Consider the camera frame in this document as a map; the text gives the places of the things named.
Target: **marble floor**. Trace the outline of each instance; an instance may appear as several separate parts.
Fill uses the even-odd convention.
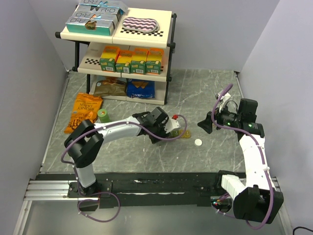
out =
[[[197,126],[215,103],[215,94],[229,83],[232,99],[239,103],[241,95],[235,73],[226,70],[172,70],[168,104],[161,106],[169,116],[182,114],[187,118],[192,137],[171,142],[151,144],[148,136],[127,137],[102,146],[93,163],[96,172],[244,172],[244,157],[233,131],[219,130],[211,135]],[[74,100],[86,90],[86,75],[70,72],[69,82],[57,122],[49,143],[42,172],[72,172],[60,162]],[[157,105],[127,101],[104,100],[112,121],[134,113],[152,111]],[[195,146],[195,139],[202,146]]]

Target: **gray wall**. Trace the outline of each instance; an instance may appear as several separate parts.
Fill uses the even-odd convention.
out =
[[[292,224],[311,229],[312,12],[311,0],[281,0],[240,74],[244,96],[259,102],[267,160]]]
[[[65,69],[27,0],[0,7],[0,228],[13,233],[43,159]]]
[[[279,0],[123,0],[129,7],[177,13],[174,68],[241,71]],[[29,0],[65,67],[74,44],[56,39],[79,0]]]

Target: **checkered pattern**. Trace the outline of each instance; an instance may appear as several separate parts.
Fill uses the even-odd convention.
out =
[[[156,32],[151,32],[151,33],[143,33],[143,32],[138,32],[134,30],[129,30],[129,29],[122,29],[121,33],[131,33],[131,34],[137,34],[137,35],[148,35],[148,36],[155,36],[155,37],[163,37],[164,31],[156,31]]]
[[[85,64],[100,65],[100,62],[99,62],[99,60],[94,60],[94,59],[87,58],[86,61],[85,61]]]

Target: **orange snack bag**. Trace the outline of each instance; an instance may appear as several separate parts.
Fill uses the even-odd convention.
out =
[[[101,108],[102,101],[102,98],[99,96],[94,97],[90,94],[78,93],[70,121],[64,133],[72,133],[76,127],[86,119],[90,119],[92,123],[95,123],[97,120],[97,112]]]

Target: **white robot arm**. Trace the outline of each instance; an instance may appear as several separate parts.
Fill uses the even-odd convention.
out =
[[[101,145],[123,137],[148,134],[136,124],[140,124],[153,134],[162,138],[168,137],[171,131],[180,128],[180,124],[176,119],[168,117],[160,107],[157,107],[152,112],[134,114],[124,120],[109,123],[92,124],[89,120],[86,120],[65,141],[65,147],[67,147],[78,136],[91,129],[101,127],[90,136],[88,141],[84,139],[79,140],[68,150],[68,154],[74,160],[78,180],[85,194],[91,194],[95,191],[96,177],[93,172],[92,162],[95,160]],[[152,143],[159,141],[159,139],[152,135],[149,135],[149,138]]]
[[[237,219],[262,223],[266,220],[266,223],[271,223],[283,204],[284,197],[282,192],[275,190],[270,179],[264,151],[263,126],[255,122],[258,103],[242,98],[238,110],[235,113],[230,112],[227,106],[230,95],[224,91],[217,94],[220,102],[216,102],[214,110],[208,112],[206,119],[199,122],[198,126],[211,134],[214,120],[217,130],[225,128],[237,133],[244,154],[246,182],[244,184],[235,172],[220,170],[214,187],[220,189],[221,193],[226,191],[233,199],[233,211]]]

